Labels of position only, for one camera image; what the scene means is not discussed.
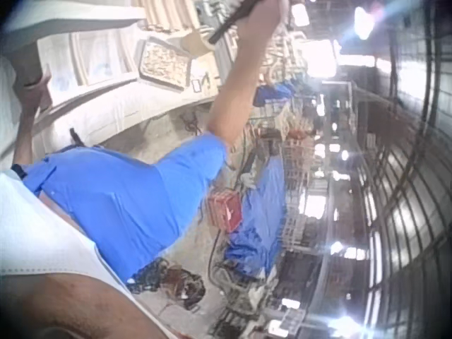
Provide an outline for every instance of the black tool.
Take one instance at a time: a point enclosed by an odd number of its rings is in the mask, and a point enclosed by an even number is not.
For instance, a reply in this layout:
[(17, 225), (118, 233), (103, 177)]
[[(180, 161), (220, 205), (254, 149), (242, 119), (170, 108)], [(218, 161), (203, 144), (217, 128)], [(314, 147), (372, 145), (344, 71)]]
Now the black tool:
[(216, 44), (232, 25), (234, 25), (238, 20), (249, 16), (254, 6), (259, 1), (260, 0), (244, 0), (240, 4), (239, 8), (213, 33), (213, 35), (209, 38), (209, 43)]

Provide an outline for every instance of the concrete floor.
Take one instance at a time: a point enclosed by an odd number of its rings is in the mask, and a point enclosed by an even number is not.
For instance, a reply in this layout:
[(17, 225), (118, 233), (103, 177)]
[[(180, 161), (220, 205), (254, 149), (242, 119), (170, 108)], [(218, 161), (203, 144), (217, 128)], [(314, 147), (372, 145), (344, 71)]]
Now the concrete floor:
[[(107, 140), (103, 146), (129, 154), (147, 163), (156, 162), (184, 141), (193, 138), (194, 135), (186, 131), (180, 116), (185, 114), (190, 119), (191, 112), (194, 110), (196, 110), (199, 127), (203, 129), (208, 116), (207, 106), (180, 108), (157, 119), (135, 125)], [(230, 156), (229, 162), (235, 168), (240, 167), (242, 150), (243, 147), (237, 147), (237, 152)], [(236, 176), (237, 171), (224, 167), (215, 185), (231, 186)], [(180, 264), (192, 273), (201, 275), (206, 286), (206, 295), (199, 303), (200, 309), (192, 314), (177, 305), (168, 306), (171, 301), (163, 292), (144, 292), (137, 296), (137, 299), (154, 314), (160, 315), (167, 325), (196, 339), (208, 338), (209, 326), (225, 307), (225, 298), (220, 294), (219, 289), (210, 283), (207, 276), (208, 260), (217, 229), (209, 225), (207, 214), (203, 214), (202, 220), (199, 213), (185, 236), (162, 254), (171, 263)]]

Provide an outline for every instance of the box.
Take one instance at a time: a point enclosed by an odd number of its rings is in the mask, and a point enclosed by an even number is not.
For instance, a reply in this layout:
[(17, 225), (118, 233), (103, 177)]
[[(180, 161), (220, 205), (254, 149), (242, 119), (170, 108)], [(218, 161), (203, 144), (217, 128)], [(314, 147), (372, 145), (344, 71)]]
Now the box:
[(227, 233), (242, 221), (242, 202), (237, 191), (214, 189), (207, 198), (210, 222)]

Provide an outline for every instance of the skin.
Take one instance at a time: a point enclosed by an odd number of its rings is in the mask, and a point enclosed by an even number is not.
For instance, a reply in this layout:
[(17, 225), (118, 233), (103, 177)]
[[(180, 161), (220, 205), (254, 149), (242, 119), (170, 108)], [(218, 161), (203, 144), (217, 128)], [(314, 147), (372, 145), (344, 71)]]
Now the skin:
[[(228, 146), (234, 144), (248, 121), (268, 41), (287, 12), (287, 0), (264, 0), (239, 23), (237, 58), (212, 106), (208, 124), (208, 130)], [(32, 163), (32, 126), (49, 79), (46, 74), (33, 87), (16, 88), (22, 116), (13, 161), (19, 165)], [(78, 229), (51, 199), (40, 199)], [(82, 338), (167, 338), (124, 295), (93, 278), (66, 274), (15, 276), (2, 278), (0, 286), (2, 308), (31, 333), (56, 326)]]

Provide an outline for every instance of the white tank top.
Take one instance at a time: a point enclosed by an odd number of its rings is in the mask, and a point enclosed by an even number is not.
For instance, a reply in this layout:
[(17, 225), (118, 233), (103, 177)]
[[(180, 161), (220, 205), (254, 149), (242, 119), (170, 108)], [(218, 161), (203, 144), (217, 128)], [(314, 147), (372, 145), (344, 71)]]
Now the white tank top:
[(177, 339), (133, 298), (95, 243), (48, 209), (12, 170), (0, 172), (0, 235), (1, 275), (73, 273), (101, 280)]

